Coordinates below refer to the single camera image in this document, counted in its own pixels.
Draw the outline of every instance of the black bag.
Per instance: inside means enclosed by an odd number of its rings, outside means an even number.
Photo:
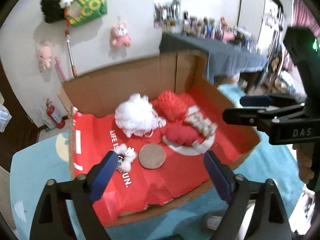
[[[59,6],[60,0],[41,0],[41,10],[46,23],[54,23],[65,20],[64,10]]]

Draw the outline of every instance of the hanging pink plush toy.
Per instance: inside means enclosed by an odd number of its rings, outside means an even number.
[[[128,27],[127,27],[127,23],[119,23],[117,25],[115,25],[112,29],[112,33],[113,33],[113,40],[112,40],[112,44],[117,47],[120,48],[121,46],[126,46],[126,47],[130,47],[131,43],[131,37],[128,34]]]
[[[52,57],[48,41],[42,44],[41,47],[37,50],[37,58],[43,69],[50,68]]]

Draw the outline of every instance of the bed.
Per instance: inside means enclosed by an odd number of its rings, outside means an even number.
[[[240,97],[245,95],[238,86],[222,85],[219,90],[235,106],[239,106]],[[258,133],[261,143],[235,173],[260,182],[268,178],[275,179],[290,216],[303,188],[296,161],[287,146],[271,146],[268,136]],[[11,206],[21,240],[29,239],[33,214],[46,181],[52,178],[58,182],[71,179],[68,160],[68,133],[39,142],[14,155],[10,177]],[[78,239],[84,240],[72,203],[67,202],[67,205],[76,235]],[[116,240],[152,240],[174,234],[180,234],[184,239],[205,240],[210,235],[200,229],[202,217],[208,212],[226,207],[213,188],[161,216],[107,231]]]

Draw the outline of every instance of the pink stick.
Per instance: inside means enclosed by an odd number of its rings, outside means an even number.
[[[66,81],[66,77],[65,77],[65,75],[64,75],[64,73],[62,71],[62,68],[61,68],[61,65],[60,65],[60,60],[58,60],[57,57],[54,57],[54,59],[56,60],[60,76],[61,76],[62,80],[65,82]]]

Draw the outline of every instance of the fire extinguisher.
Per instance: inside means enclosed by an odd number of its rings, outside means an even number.
[[[66,125],[66,122],[62,118],[59,111],[54,107],[54,105],[52,104],[52,101],[49,101],[49,98],[47,99],[46,106],[47,106],[47,115],[51,118],[51,120],[55,123],[55,125],[59,129],[62,129]]]

